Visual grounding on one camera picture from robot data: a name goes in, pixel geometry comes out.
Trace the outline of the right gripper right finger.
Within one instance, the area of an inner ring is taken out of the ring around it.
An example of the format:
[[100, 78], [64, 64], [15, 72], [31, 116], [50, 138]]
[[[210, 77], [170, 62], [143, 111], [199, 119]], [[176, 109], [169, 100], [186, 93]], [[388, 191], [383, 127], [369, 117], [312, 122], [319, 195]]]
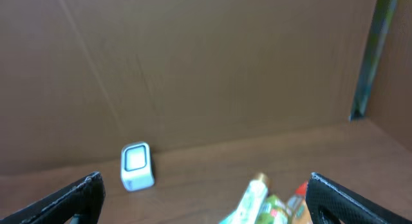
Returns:
[[316, 224], [411, 224], [410, 220], [318, 173], [311, 174], [305, 201]]

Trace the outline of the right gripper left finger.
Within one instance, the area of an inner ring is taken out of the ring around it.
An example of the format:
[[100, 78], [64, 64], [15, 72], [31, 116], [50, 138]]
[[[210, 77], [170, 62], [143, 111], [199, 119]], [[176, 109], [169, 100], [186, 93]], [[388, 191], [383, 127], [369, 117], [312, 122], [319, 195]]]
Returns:
[[69, 184], [1, 219], [1, 223], [98, 223], [106, 196], [100, 172]]

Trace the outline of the orange noodle packet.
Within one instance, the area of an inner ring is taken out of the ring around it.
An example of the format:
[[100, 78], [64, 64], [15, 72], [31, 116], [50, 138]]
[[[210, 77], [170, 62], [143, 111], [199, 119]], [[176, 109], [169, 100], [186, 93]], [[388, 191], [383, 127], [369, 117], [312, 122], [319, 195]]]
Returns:
[[308, 181], [302, 183], [287, 201], [287, 207], [292, 211], [289, 217], [291, 224], [313, 224], [310, 211], [306, 204]]

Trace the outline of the green tea drink pouch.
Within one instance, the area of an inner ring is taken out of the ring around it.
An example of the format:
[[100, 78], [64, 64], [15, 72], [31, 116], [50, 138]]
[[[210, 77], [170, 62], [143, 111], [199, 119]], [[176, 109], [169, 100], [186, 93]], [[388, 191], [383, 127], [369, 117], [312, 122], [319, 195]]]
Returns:
[[292, 211], [275, 194], [263, 202], [255, 224], [289, 224]]

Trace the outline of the white tube gold cap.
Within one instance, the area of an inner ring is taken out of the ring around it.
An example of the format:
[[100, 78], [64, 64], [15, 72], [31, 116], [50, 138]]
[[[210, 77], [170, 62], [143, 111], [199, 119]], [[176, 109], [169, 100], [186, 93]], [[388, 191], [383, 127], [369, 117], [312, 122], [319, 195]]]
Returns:
[[264, 173], [257, 173], [249, 181], [236, 209], [220, 224], [255, 224], [260, 208], [269, 192], [270, 182]]

